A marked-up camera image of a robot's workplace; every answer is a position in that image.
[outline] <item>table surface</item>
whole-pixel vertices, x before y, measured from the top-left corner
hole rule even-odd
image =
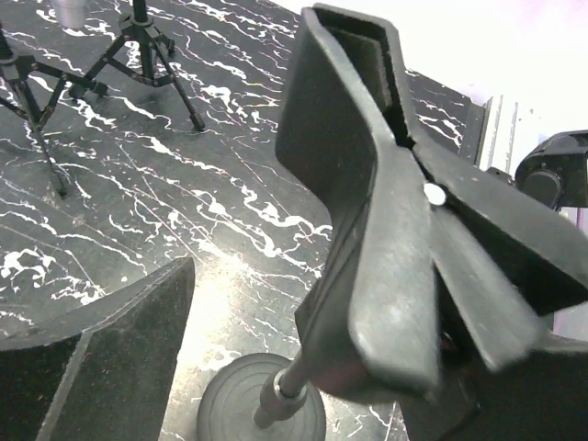
[[[92,2],[85,28],[73,31],[57,25],[47,0],[0,2],[11,44],[78,73],[112,42],[127,10]],[[176,40],[173,66],[207,129],[191,131],[171,86],[153,90],[107,69],[99,79],[108,98],[63,97],[45,130],[74,189],[60,201],[26,125],[1,111],[0,334],[192,256],[198,285],[161,438],[192,440],[198,399],[220,367],[241,354],[297,351],[293,312],[321,273],[331,227],[273,152],[297,16],[254,0],[152,0],[150,11]],[[119,58],[138,66],[132,45]],[[419,119],[473,161],[480,108],[409,74]],[[53,87],[38,75],[30,83],[42,99]],[[0,94],[14,98],[4,84]],[[325,403],[329,440],[405,439],[397,406]]]

